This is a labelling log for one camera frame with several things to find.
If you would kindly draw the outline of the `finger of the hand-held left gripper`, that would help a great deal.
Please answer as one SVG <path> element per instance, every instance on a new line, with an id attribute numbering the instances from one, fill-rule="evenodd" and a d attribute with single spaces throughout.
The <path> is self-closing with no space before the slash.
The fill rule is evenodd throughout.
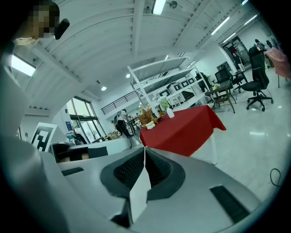
<path id="1" fill-rule="evenodd" d="M 135 137 L 121 137 L 115 140 L 110 140 L 106 142 L 106 149 L 108 155 L 120 153 L 122 151 L 130 150 L 132 148 L 138 147 L 141 144 L 139 139 Z"/>

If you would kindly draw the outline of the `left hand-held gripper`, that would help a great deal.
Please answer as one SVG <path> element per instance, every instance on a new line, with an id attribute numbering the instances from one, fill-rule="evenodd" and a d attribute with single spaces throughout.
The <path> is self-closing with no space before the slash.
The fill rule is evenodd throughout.
<path id="1" fill-rule="evenodd" d="M 106 146 L 96 143 L 80 144 L 76 139 L 69 139 L 55 124 L 38 123 L 31 139 L 39 151 L 53 155 L 57 163 L 98 158 L 108 155 Z"/>

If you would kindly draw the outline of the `white flowers bunch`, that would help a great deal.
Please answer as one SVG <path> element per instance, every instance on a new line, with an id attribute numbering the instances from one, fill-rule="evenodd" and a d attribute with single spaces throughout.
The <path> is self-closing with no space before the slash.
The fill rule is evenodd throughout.
<path id="1" fill-rule="evenodd" d="M 167 102 L 167 98 L 166 98 L 166 96 L 161 96 L 159 99 L 158 99 L 158 102 L 159 102 L 159 105 L 161 106 L 161 107 L 163 107 L 164 109 L 167 109 L 167 108 L 169 108 L 169 104 L 168 104 L 168 102 Z"/>

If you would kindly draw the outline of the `brown dried plant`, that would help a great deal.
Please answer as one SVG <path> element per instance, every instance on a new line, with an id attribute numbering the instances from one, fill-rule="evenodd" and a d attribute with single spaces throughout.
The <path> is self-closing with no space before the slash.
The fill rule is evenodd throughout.
<path id="1" fill-rule="evenodd" d="M 140 115 L 138 116 L 138 118 L 142 126 L 145 126 L 146 124 L 154 120 L 150 106 L 147 106 L 146 108 L 144 108 L 143 106 L 139 106 L 139 109 Z"/>

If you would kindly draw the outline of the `person's zip jacket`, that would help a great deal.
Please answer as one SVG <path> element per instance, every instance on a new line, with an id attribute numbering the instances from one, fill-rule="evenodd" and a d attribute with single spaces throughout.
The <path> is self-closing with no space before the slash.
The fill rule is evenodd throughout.
<path id="1" fill-rule="evenodd" d="M 13 77 L 14 43 L 0 59 L 0 197 L 7 223 L 14 230 L 38 233 L 67 231 L 62 212 L 52 195 L 42 158 L 30 143 L 17 137 L 29 98 Z"/>

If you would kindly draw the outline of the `black stair railing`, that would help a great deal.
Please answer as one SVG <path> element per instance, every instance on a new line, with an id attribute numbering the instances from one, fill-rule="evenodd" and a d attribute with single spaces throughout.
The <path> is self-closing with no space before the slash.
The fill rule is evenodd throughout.
<path id="1" fill-rule="evenodd" d="M 119 99 L 111 102 L 110 104 L 106 105 L 101 110 L 104 113 L 104 115 L 106 115 L 107 113 L 109 113 L 109 112 L 113 111 L 114 109 L 122 106 L 123 104 L 133 100 L 136 97 L 137 97 L 137 94 L 134 91 L 132 91 L 132 92 L 120 97 Z"/>

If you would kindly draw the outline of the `glass doors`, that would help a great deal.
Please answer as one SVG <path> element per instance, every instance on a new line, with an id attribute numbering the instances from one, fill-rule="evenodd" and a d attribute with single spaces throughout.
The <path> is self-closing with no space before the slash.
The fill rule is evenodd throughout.
<path id="1" fill-rule="evenodd" d="M 91 102 L 73 97 L 67 102 L 66 107 L 74 131 L 82 135 L 87 143 L 105 140 L 106 133 L 97 118 Z"/>

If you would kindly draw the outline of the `red-clothed table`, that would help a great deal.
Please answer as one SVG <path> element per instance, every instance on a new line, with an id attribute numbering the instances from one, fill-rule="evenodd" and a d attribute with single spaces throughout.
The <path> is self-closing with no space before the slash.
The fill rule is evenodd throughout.
<path id="1" fill-rule="evenodd" d="M 174 112 L 174 117 L 164 115 L 153 129 L 142 128 L 140 140 L 145 147 L 173 152 L 190 157 L 210 138 L 212 142 L 212 164 L 218 160 L 214 129 L 226 128 L 208 106 L 198 106 Z"/>

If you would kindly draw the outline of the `square ceiling light panel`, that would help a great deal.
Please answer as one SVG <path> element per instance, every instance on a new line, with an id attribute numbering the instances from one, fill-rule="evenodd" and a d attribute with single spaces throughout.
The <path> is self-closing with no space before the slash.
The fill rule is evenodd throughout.
<path id="1" fill-rule="evenodd" d="M 28 75 L 28 76 L 33 76 L 36 68 L 32 65 L 30 65 L 29 63 L 27 63 L 26 61 L 22 60 L 21 58 L 19 58 L 16 55 L 12 56 L 12 61 L 11 61 L 11 66 L 12 68 Z"/>

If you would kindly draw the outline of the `row of white ovens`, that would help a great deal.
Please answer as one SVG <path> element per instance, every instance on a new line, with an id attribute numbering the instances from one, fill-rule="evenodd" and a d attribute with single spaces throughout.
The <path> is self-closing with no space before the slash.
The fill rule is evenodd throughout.
<path id="1" fill-rule="evenodd" d="M 166 88 L 161 89 L 157 92 L 156 96 L 169 96 L 182 88 L 185 88 L 186 86 L 194 83 L 196 81 L 196 78 L 188 77 L 188 78 L 181 78 L 178 81 L 172 82 L 169 85 L 166 86 Z"/>

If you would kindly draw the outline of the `white metal shelf rack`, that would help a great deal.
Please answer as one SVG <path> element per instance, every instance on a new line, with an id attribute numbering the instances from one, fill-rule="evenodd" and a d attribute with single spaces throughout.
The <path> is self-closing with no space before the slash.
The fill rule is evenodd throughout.
<path id="1" fill-rule="evenodd" d="M 189 60 L 189 57 L 177 57 L 155 61 L 134 69 L 128 66 L 130 85 L 137 94 L 141 105 L 144 108 L 150 106 L 150 109 L 155 115 L 157 115 L 158 110 L 165 111 L 159 105 L 158 99 L 160 97 L 156 96 L 157 92 L 181 78 L 195 78 L 196 71 L 201 75 L 201 78 L 199 80 L 196 79 L 194 83 L 167 96 L 167 102 L 173 111 L 184 110 L 195 104 L 206 104 L 206 96 L 200 89 L 199 83 L 205 84 L 207 90 L 209 90 L 209 86 L 194 62 L 187 66 L 185 65 Z"/>

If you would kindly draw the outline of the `dark side table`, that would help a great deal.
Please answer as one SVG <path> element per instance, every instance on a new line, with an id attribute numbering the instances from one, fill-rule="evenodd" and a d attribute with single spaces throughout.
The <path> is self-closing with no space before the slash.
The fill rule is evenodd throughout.
<path id="1" fill-rule="evenodd" d="M 228 102 L 233 110 L 233 113 L 235 113 L 236 111 L 234 109 L 231 98 L 234 100 L 235 104 L 236 100 L 230 92 L 231 82 L 227 81 L 225 84 L 221 83 L 220 86 L 220 88 L 217 88 L 215 90 L 213 90 L 211 87 L 208 91 L 205 92 L 205 96 L 209 97 L 213 102 L 213 106 L 211 107 L 211 109 L 215 111 L 216 107 L 220 106 L 221 103 Z"/>

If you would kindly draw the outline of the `black office chair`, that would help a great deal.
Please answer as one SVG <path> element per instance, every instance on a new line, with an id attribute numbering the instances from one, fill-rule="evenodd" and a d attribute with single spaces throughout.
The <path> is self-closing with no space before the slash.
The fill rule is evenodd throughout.
<path id="1" fill-rule="evenodd" d="M 230 81 L 233 92 L 235 92 L 235 90 L 238 90 L 238 92 L 240 93 L 241 85 L 243 84 L 242 81 L 245 81 L 246 83 L 248 82 L 244 71 L 237 71 L 234 74 L 231 74 L 226 68 L 223 68 L 218 71 L 215 76 L 219 84 L 225 81 Z"/>
<path id="2" fill-rule="evenodd" d="M 241 88 L 244 91 L 252 92 L 255 95 L 247 99 L 248 105 L 246 106 L 246 109 L 249 110 L 251 105 L 255 102 L 259 102 L 262 106 L 261 110 L 264 112 L 266 109 L 263 100 L 270 100 L 271 104 L 274 103 L 272 97 L 263 93 L 263 90 L 266 90 L 269 85 L 269 79 L 265 72 L 264 52 L 259 50 L 256 46 L 252 46 L 248 50 L 248 55 L 251 63 L 253 81 L 243 84 Z"/>

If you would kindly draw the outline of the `long ceiling light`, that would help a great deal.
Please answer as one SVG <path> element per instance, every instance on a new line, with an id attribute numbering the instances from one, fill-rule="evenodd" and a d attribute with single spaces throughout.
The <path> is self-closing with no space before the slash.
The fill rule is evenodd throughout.
<path id="1" fill-rule="evenodd" d="M 161 15 L 167 0 L 154 0 L 152 14 Z"/>
<path id="2" fill-rule="evenodd" d="M 211 35 L 214 35 L 228 20 L 230 19 L 229 16 L 227 16 L 212 32 Z"/>

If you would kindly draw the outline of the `pink cloth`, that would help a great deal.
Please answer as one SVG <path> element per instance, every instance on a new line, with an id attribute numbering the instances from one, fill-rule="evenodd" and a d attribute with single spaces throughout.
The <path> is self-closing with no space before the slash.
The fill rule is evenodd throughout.
<path id="1" fill-rule="evenodd" d="M 275 47 L 272 47 L 264 53 L 272 61 L 277 75 L 291 79 L 291 65 L 284 53 Z"/>

